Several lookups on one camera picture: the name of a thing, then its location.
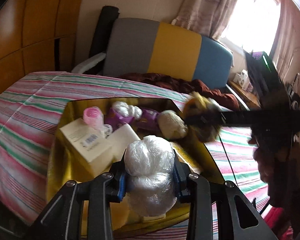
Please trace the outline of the white plastic bag bundle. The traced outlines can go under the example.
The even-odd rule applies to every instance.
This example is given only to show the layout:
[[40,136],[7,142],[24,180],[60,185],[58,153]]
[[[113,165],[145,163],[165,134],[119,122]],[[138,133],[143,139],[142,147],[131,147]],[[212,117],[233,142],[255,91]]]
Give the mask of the white plastic bag bundle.
[[124,162],[130,209],[143,217],[157,217],[175,205],[174,159],[170,142],[155,135],[127,146]]

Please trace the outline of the cream sock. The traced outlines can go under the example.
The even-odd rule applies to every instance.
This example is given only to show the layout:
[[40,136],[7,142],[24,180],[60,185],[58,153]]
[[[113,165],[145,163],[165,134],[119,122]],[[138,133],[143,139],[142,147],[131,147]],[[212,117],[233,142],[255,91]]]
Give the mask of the cream sock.
[[188,133],[188,127],[181,117],[172,110],[165,110],[157,117],[157,123],[162,135],[167,140],[182,139]]

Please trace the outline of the white foam block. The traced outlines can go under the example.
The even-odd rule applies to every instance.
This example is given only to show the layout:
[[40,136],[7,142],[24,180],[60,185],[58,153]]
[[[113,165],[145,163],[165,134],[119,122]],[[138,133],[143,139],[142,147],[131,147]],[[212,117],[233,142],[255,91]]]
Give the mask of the white foam block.
[[113,161],[119,161],[128,145],[140,138],[129,124],[125,124],[111,133],[107,140],[111,144],[109,153],[112,155]]

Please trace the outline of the white cardboard box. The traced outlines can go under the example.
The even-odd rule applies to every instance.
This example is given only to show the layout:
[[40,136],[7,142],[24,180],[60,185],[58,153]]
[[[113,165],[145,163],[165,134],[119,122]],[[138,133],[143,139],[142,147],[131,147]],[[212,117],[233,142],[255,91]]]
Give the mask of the white cardboard box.
[[109,153],[111,144],[83,119],[78,118],[59,130],[75,159],[92,176],[98,176],[112,163],[113,157]]

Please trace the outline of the yellow plush toy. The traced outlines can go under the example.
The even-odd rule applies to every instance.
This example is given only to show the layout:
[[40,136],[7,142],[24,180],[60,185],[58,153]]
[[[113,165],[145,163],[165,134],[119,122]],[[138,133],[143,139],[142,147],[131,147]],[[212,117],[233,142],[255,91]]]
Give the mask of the yellow plush toy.
[[185,103],[183,120],[189,131],[193,132],[200,142],[212,142],[217,139],[221,125],[211,124],[211,118],[221,111],[220,105],[211,98],[198,92],[191,92],[191,98]]

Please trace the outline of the purple snack packet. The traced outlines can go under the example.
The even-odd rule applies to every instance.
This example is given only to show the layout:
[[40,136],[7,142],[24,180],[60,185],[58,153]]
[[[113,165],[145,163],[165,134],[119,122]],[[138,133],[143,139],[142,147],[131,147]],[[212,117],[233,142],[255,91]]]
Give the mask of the purple snack packet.
[[110,125],[113,131],[117,130],[125,124],[130,124],[133,117],[124,117],[122,114],[117,113],[112,107],[109,109],[108,114],[104,118],[104,123]]
[[147,131],[158,132],[159,126],[157,118],[159,116],[159,112],[148,108],[141,108],[141,110],[141,117],[135,121],[135,126]]

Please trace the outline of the white cloth bundle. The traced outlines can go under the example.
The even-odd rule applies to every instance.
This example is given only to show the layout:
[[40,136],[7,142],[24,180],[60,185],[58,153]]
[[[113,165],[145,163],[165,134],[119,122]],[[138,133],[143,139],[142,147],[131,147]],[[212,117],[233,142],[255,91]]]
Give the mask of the white cloth bundle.
[[122,117],[129,117],[139,120],[142,116],[142,110],[138,106],[129,105],[123,101],[116,101],[112,104],[112,109]]

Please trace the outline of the pink hair roller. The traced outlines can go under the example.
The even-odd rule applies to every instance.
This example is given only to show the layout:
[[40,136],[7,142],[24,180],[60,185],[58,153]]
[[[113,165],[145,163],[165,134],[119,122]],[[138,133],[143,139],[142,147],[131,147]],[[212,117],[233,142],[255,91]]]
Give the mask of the pink hair roller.
[[83,112],[83,121],[94,129],[101,129],[104,125],[103,113],[98,107],[88,107]]

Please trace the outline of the yellow sponge square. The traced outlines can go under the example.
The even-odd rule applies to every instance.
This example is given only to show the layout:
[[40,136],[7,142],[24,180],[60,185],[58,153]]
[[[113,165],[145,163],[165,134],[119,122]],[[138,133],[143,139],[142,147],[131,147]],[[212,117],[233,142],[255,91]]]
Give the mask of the yellow sponge square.
[[166,218],[166,214],[155,217],[143,217],[129,209],[126,198],[121,203],[110,203],[111,226],[113,230],[124,225],[134,223],[152,222]]

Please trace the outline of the wooden side table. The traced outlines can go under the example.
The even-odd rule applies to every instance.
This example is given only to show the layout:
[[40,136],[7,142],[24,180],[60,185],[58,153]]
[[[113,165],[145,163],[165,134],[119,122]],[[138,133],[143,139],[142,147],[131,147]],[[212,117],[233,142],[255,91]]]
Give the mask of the wooden side table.
[[249,107],[249,109],[261,107],[257,96],[255,96],[253,93],[246,92],[241,88],[240,85],[233,81],[228,81],[227,84],[236,92],[236,94],[243,100],[243,102]]

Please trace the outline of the white boxes on table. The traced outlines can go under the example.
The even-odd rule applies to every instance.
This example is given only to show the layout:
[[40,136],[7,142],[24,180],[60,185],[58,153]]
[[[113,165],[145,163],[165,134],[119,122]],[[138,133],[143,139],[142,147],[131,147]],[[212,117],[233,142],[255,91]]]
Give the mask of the white boxes on table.
[[239,85],[244,91],[251,93],[253,86],[250,82],[248,71],[243,69],[240,73],[236,73],[233,82]]

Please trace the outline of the dark red blanket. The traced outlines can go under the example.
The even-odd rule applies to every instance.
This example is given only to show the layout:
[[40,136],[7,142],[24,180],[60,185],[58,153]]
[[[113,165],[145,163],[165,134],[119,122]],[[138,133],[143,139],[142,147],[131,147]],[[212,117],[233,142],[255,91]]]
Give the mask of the dark red blanket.
[[201,96],[211,98],[227,109],[233,111],[240,109],[239,101],[233,94],[222,93],[220,89],[210,89],[199,79],[186,81],[159,73],[128,73],[120,75],[119,78],[154,85],[178,93],[190,94],[191,92],[198,92]]

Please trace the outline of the striped pink green bedsheet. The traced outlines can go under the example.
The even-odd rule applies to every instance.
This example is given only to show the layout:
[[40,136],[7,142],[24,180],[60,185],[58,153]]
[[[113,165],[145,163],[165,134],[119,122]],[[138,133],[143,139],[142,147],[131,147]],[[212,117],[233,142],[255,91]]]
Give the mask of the striped pink green bedsheet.
[[[181,110],[189,95],[146,83],[114,77],[35,72],[0,94],[0,201],[26,225],[31,225],[46,205],[50,149],[66,104],[71,100],[101,98],[167,98]],[[260,180],[249,146],[248,128],[224,128],[222,144],[206,144],[222,175],[234,181],[260,211],[268,201],[267,185]],[[187,221],[168,229],[131,234],[120,230],[115,238],[185,239]]]

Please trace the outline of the grey yellow blue sofa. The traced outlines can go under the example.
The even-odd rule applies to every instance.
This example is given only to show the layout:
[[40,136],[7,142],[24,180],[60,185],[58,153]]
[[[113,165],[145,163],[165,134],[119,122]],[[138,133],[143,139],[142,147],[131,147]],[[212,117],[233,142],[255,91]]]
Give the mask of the grey yellow blue sofa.
[[106,50],[79,63],[73,73],[91,69],[105,76],[159,73],[177,79],[199,79],[210,89],[239,97],[226,83],[233,63],[232,52],[219,42],[164,22],[119,18],[109,32]]

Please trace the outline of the pink curtain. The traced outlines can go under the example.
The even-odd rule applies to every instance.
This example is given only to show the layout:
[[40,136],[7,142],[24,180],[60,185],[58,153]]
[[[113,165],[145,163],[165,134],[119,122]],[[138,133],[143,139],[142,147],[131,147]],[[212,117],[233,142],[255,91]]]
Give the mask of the pink curtain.
[[230,77],[255,51],[270,56],[283,80],[300,74],[300,0],[184,0],[172,23],[228,46]]

